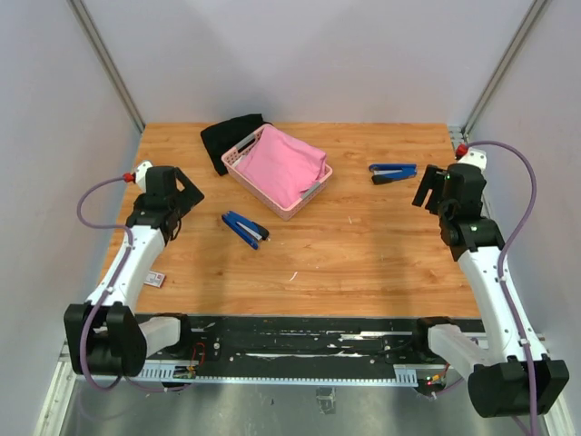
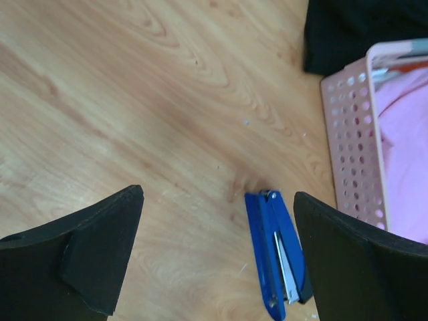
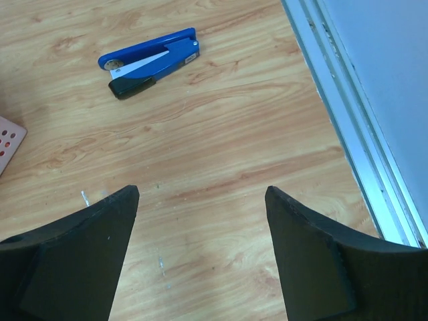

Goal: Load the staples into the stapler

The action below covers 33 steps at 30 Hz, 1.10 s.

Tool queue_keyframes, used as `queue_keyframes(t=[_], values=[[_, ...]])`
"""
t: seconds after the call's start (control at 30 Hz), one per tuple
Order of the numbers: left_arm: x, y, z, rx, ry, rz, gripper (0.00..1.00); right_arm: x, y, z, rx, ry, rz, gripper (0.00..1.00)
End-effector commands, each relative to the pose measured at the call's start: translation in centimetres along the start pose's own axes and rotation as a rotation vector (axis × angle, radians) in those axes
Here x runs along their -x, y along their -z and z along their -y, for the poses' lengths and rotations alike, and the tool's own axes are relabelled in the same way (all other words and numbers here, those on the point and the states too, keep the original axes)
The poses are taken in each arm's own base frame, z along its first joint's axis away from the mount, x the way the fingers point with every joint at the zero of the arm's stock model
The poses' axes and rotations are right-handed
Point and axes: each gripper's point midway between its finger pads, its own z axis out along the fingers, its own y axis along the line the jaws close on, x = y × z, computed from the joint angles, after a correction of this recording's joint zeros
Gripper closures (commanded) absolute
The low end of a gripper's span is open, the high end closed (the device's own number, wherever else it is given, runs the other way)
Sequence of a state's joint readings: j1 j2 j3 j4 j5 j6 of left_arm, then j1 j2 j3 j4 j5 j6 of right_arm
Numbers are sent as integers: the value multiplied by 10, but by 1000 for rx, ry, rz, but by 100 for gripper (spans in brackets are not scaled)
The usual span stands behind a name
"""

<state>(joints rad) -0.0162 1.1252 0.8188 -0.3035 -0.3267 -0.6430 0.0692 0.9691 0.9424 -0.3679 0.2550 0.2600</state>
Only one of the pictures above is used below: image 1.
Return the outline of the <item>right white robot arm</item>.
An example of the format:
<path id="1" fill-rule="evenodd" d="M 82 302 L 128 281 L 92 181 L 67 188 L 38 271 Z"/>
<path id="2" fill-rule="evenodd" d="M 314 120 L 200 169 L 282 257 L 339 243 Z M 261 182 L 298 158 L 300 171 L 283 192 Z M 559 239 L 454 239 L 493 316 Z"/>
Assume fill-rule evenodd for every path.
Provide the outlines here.
<path id="1" fill-rule="evenodd" d="M 417 321 L 411 351 L 420 362 L 442 358 L 468 383 L 483 418 L 548 413 L 564 390 L 569 371 L 553 360 L 517 300 L 501 254 L 506 244 L 497 224 L 481 213 L 486 185 L 480 167 L 428 165 L 413 200 L 438 216 L 441 238 L 475 295 L 487 348 L 472 342 L 448 317 Z"/>

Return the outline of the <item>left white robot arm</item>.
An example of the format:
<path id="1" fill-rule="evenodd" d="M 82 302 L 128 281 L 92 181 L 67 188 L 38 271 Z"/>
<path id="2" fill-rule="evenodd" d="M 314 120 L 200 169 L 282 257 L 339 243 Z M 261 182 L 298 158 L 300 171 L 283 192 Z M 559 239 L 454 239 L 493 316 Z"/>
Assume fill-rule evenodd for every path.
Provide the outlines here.
<path id="1" fill-rule="evenodd" d="M 182 218 L 204 195 L 175 166 L 144 161 L 118 179 L 141 190 L 120 227 L 122 245 L 85 302 L 71 304 L 64 312 L 73 370 L 88 382 L 94 376 L 135 377 L 157 352 L 181 360 L 194 348 L 187 315 L 158 313 L 138 322 L 133 311 L 154 261 L 177 237 Z"/>

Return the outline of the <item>red staple box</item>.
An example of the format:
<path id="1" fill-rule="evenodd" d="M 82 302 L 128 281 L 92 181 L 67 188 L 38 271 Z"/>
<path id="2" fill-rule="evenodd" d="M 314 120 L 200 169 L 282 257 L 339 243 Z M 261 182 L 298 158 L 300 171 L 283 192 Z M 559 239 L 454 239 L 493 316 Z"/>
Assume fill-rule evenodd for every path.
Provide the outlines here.
<path id="1" fill-rule="evenodd" d="M 155 288 L 161 288 L 165 280 L 165 275 L 160 272 L 149 271 L 144 279 L 144 284 Z"/>

